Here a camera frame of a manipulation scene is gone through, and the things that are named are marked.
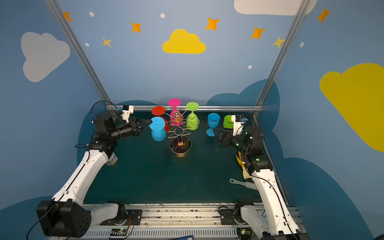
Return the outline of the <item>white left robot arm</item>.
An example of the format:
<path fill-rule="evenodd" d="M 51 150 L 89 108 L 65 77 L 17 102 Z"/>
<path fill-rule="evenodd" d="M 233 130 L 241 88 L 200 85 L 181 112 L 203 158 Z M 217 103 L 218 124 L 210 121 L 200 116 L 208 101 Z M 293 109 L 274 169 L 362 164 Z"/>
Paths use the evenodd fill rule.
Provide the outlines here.
<path fill-rule="evenodd" d="M 52 199 L 41 201 L 37 206 L 38 224 L 45 236 L 81 238 L 91 226 L 126 218 L 121 203 L 106 203 L 86 210 L 83 207 L 85 196 L 101 168 L 117 162 L 118 140 L 139 136 L 151 123 L 152 120 L 130 117 L 127 112 L 122 116 L 103 112 L 93 119 L 95 135 L 82 161 Z"/>

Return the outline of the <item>aluminium frame left post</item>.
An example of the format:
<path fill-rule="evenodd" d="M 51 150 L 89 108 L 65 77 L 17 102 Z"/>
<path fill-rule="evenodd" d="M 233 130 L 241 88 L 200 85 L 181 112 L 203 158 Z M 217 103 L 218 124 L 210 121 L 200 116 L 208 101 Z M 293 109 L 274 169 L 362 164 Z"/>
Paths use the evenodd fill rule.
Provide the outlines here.
<path fill-rule="evenodd" d="M 63 33 L 65 34 L 68 41 L 70 42 L 72 48 L 74 49 L 80 62 L 82 63 L 91 81 L 96 87 L 102 100 L 105 101 L 106 109 L 107 107 L 111 106 L 112 108 L 110 109 L 110 111 L 116 115 L 118 113 L 117 109 L 112 105 L 112 101 L 109 95 L 107 94 L 106 89 L 104 88 L 99 76 L 97 75 L 95 69 L 93 68 L 89 58 L 87 57 L 85 50 L 83 49 L 80 41 L 78 40 L 73 29 L 71 28 L 69 21 L 66 19 L 59 2 L 53 1 L 53 0 L 45 0 L 45 2 L 48 8 L 50 9 L 51 13 L 53 14 L 54 18 L 58 22 Z"/>

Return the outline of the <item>blue wine glass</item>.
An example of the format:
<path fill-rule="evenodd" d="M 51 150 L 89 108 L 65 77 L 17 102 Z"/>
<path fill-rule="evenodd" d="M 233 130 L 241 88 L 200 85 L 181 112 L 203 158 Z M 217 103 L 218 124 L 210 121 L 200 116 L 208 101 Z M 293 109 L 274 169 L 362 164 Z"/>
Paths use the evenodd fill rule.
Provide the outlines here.
<path fill-rule="evenodd" d="M 209 129 L 206 131 L 206 133 L 209 137 L 215 136 L 214 128 L 216 128 L 219 125 L 220 119 L 221 117 L 217 113 L 208 114 L 207 123 L 208 123 Z"/>
<path fill-rule="evenodd" d="M 153 117 L 152 123 L 150 124 L 151 134 L 153 140 L 156 142 L 161 142 L 166 138 L 166 123 L 161 117 Z"/>

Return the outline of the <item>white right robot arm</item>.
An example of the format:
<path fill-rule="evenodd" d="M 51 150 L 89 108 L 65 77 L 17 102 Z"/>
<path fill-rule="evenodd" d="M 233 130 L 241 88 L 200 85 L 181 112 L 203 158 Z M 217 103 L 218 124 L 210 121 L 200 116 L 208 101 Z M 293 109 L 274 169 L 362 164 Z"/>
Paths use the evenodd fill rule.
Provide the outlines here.
<path fill-rule="evenodd" d="M 235 207 L 237 220 L 249 225 L 260 240 L 308 240 L 309 235 L 302 233 L 289 213 L 273 165 L 263 152 L 262 130 L 249 126 L 244 136 L 235 136 L 229 130 L 215 129 L 214 133 L 220 144 L 236 149 L 237 157 L 258 189 L 267 214 L 264 217 L 253 204 L 239 202 Z"/>

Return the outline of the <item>aluminium frame back rail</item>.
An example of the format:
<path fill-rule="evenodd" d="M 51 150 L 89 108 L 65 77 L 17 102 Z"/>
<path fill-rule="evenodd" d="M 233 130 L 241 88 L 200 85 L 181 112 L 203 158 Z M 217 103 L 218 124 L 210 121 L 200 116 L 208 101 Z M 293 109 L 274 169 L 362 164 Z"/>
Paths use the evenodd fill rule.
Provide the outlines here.
<path fill-rule="evenodd" d="M 138 105 L 134 106 L 134 111 L 151 111 L 154 107 L 163 107 L 166 111 L 171 111 L 174 107 L 170 106 L 155 106 L 155 105 Z M 113 111 L 116 110 L 116 107 L 113 105 L 106 105 L 106 110 Z M 119 110 L 123 109 L 123 105 L 117 105 Z M 177 107 L 178 110 L 186 111 L 188 110 L 186 106 Z M 263 110 L 262 106 L 200 106 L 197 111 L 205 112 L 260 112 Z"/>

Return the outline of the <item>pink wine glass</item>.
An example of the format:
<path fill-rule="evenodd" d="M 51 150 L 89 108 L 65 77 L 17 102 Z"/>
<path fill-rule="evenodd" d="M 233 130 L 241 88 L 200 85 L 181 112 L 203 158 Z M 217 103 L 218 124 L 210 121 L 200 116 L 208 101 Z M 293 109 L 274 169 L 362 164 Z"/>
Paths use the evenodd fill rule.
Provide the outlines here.
<path fill-rule="evenodd" d="M 174 108 L 170 114 L 170 123 L 173 127 L 179 127 L 183 122 L 183 115 L 177 109 L 177 107 L 180 106 L 181 101 L 179 99 L 171 99 L 168 101 L 168 104 L 170 107 Z"/>

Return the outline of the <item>small tin can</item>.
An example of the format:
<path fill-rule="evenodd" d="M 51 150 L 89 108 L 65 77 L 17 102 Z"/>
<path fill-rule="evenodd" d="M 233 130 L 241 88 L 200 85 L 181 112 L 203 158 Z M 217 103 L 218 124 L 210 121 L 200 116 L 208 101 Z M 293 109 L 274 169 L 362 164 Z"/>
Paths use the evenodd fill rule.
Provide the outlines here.
<path fill-rule="evenodd" d="M 117 164 L 118 160 L 119 160 L 118 156 L 115 153 L 112 153 L 109 159 L 107 160 L 106 164 L 108 166 L 114 166 Z"/>

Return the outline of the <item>aluminium frame right post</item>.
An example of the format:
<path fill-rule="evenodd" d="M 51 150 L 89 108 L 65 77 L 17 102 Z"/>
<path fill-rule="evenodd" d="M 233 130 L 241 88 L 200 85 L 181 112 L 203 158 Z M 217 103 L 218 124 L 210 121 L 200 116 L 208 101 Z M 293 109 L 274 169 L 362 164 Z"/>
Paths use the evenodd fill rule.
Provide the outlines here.
<path fill-rule="evenodd" d="M 304 0 L 301 2 L 298 8 L 298 12 L 296 13 L 293 22 L 288 30 L 288 33 L 286 35 L 286 39 L 283 43 L 283 46 L 280 48 L 278 56 L 275 60 L 275 63 L 273 65 L 273 68 L 266 80 L 266 83 L 264 84 L 263 89 L 261 90 L 261 93 L 258 97 L 258 100 L 256 102 L 256 107 L 260 107 L 261 110 L 253 111 L 253 120 L 256 121 L 257 115 L 259 112 L 263 109 L 263 104 L 268 96 L 268 93 L 270 92 L 270 89 L 279 73 L 280 68 L 283 65 L 283 62 L 290 50 L 290 47 L 306 17 L 306 11 L 309 8 L 311 1 L 310 0 Z"/>

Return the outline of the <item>grey cleaning brush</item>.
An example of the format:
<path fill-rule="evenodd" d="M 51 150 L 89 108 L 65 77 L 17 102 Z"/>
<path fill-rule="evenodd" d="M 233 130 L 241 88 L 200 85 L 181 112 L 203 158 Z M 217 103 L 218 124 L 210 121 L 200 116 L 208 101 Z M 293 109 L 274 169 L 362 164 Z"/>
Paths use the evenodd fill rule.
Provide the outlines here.
<path fill-rule="evenodd" d="M 234 185 L 240 185 L 240 186 L 243 186 L 245 188 L 248 188 L 248 189 L 252 189 L 252 190 L 255 190 L 257 191 L 258 188 L 256 186 L 255 183 L 251 183 L 251 182 L 241 182 L 241 181 L 238 181 L 238 180 L 235 180 L 235 179 L 230 179 L 229 182 L 231 184 L 234 184 Z"/>

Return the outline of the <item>aluminium frame post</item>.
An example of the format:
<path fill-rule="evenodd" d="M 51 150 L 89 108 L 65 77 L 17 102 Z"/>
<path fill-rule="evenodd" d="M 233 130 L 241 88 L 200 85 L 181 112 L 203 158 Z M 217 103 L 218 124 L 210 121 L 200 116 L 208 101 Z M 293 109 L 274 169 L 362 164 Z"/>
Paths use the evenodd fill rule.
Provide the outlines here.
<path fill-rule="evenodd" d="M 112 108 L 110 109 L 110 111 L 116 115 L 118 113 L 117 109 L 112 105 L 112 101 L 109 95 L 107 94 L 106 89 L 104 88 L 99 76 L 97 75 L 95 69 L 93 68 L 89 58 L 87 57 L 85 50 L 83 49 L 80 41 L 78 40 L 73 29 L 71 28 L 69 21 L 66 19 L 59 2 L 53 1 L 53 0 L 45 0 L 45 2 L 48 8 L 50 9 L 51 13 L 53 14 L 54 18 L 58 22 L 63 33 L 65 34 L 68 41 L 70 42 L 72 48 L 74 49 L 80 62 L 82 63 L 91 81 L 96 87 L 102 100 L 105 101 L 106 109 L 107 107 L 111 106 Z"/>
<path fill-rule="evenodd" d="M 309 8 L 311 1 L 310 0 L 304 0 L 301 2 L 298 8 L 298 12 L 296 13 L 293 22 L 288 30 L 288 33 L 286 35 L 286 39 L 283 43 L 283 46 L 280 48 L 278 56 L 275 60 L 275 63 L 273 65 L 273 68 L 266 80 L 266 83 L 264 84 L 263 89 L 261 90 L 261 93 L 258 97 L 258 100 L 256 102 L 256 107 L 260 107 L 261 110 L 253 111 L 253 120 L 256 121 L 257 115 L 259 112 L 263 109 L 263 104 L 268 96 L 268 93 L 270 92 L 270 89 L 279 73 L 280 68 L 283 65 L 283 62 L 290 50 L 290 47 L 306 17 L 306 11 Z"/>

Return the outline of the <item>red wine glass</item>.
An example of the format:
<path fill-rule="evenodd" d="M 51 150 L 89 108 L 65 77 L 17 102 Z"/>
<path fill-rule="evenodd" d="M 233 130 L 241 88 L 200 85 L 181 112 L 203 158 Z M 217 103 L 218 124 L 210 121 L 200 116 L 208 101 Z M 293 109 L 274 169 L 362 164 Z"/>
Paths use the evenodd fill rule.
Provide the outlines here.
<path fill-rule="evenodd" d="M 168 121 L 163 117 L 163 115 L 166 113 L 166 109 L 162 106 L 156 106 L 154 107 L 152 110 L 151 110 L 151 113 L 156 116 L 156 117 L 160 117 L 164 120 L 165 122 L 165 130 L 166 130 L 166 133 L 168 133 L 169 131 L 169 123 Z"/>

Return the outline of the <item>green wine glass back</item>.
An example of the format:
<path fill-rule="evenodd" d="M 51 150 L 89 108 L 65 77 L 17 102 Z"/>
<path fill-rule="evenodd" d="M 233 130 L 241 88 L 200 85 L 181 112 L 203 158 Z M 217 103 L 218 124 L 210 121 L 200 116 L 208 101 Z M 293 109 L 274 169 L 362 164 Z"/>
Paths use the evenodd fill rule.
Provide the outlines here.
<path fill-rule="evenodd" d="M 199 104 L 195 102 L 189 102 L 187 105 L 187 110 L 191 113 L 187 116 L 187 128 L 191 131 L 196 130 L 199 127 L 200 120 L 198 116 L 195 114 L 195 111 L 199 109 Z"/>

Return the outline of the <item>green wine glass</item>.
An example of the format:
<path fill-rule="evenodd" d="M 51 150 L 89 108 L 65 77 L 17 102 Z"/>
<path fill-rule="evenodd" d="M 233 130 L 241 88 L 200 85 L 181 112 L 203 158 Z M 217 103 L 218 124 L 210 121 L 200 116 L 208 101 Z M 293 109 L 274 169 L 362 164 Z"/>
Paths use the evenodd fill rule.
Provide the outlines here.
<path fill-rule="evenodd" d="M 187 105 L 187 110 L 191 113 L 187 116 L 187 128 L 191 131 L 196 130 L 199 127 L 200 120 L 198 116 L 195 114 L 195 111 L 199 109 L 199 104 L 195 102 L 189 102 Z"/>
<path fill-rule="evenodd" d="M 224 117 L 223 127 L 225 129 L 233 129 L 234 128 L 234 122 L 232 120 L 232 115 L 226 115 Z"/>

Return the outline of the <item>green wine glass front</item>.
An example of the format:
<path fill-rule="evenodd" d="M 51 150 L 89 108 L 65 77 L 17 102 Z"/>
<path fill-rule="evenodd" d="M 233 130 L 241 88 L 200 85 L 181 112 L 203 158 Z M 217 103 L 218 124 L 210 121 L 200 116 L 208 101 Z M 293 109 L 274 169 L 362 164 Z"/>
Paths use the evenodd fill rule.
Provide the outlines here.
<path fill-rule="evenodd" d="M 226 115 L 224 117 L 223 127 L 225 129 L 233 129 L 234 128 L 234 122 L 232 120 L 232 115 Z"/>

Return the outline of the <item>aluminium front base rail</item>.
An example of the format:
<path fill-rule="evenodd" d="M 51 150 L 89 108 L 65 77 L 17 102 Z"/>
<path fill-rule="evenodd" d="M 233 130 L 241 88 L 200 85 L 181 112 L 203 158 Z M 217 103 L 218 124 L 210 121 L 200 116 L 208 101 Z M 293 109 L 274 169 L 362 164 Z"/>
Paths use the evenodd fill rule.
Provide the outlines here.
<path fill-rule="evenodd" d="M 284 207 L 268 213 L 258 203 L 103 204 L 85 205 L 82 216 L 51 232 L 68 239 L 196 239 L 307 240 L 298 211 Z"/>

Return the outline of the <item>yellow black work glove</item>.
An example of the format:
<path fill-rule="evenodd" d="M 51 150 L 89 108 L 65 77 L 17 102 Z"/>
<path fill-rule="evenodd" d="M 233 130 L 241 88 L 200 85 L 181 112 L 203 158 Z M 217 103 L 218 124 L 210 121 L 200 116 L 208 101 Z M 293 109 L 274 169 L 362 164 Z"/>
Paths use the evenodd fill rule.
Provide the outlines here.
<path fill-rule="evenodd" d="M 244 163 L 242 161 L 242 155 L 241 155 L 241 152 L 237 152 L 236 153 L 236 159 L 238 161 L 238 164 L 240 165 L 241 169 L 242 169 L 242 175 L 243 175 L 243 178 L 244 180 L 251 180 L 252 177 L 249 175 L 249 173 L 247 172 L 245 166 L 244 166 Z"/>

